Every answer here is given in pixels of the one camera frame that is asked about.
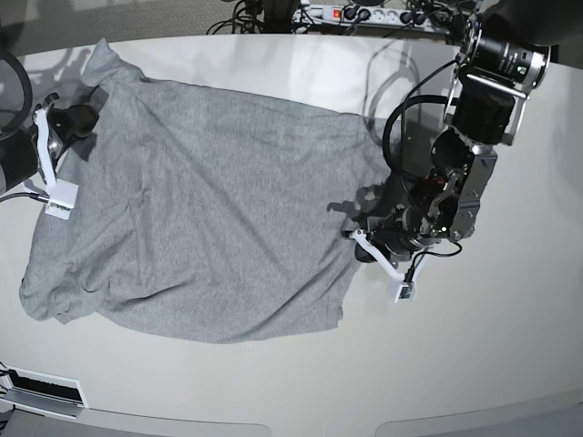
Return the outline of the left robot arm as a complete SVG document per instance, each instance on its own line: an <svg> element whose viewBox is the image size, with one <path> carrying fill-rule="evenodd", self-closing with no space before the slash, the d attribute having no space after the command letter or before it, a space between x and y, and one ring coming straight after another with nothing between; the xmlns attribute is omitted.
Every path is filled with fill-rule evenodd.
<svg viewBox="0 0 583 437"><path fill-rule="evenodd" d="M382 149L391 174L379 202L359 218L354 255L362 263L417 261L442 240L472 236L481 197L497 160L513 144L530 94L547 72L553 46L582 31L582 4L498 1L470 15L446 96L410 92L384 125ZM421 176L406 170L405 152L389 144L396 122L415 105L444 108L445 130Z"/></svg>

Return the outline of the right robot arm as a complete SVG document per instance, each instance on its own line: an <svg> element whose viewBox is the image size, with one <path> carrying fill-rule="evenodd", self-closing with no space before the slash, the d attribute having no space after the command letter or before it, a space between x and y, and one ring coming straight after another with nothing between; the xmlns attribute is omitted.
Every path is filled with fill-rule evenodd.
<svg viewBox="0 0 583 437"><path fill-rule="evenodd" d="M22 107L1 127L1 200L31 198L45 204L47 213L64 217L76 205L78 185L59 178L56 167L77 141L89 137L98 112L90 105L57 108L57 93L33 107L32 84L23 65L5 48L1 60L16 74L24 98ZM43 190L7 193L36 173L45 183Z"/></svg>

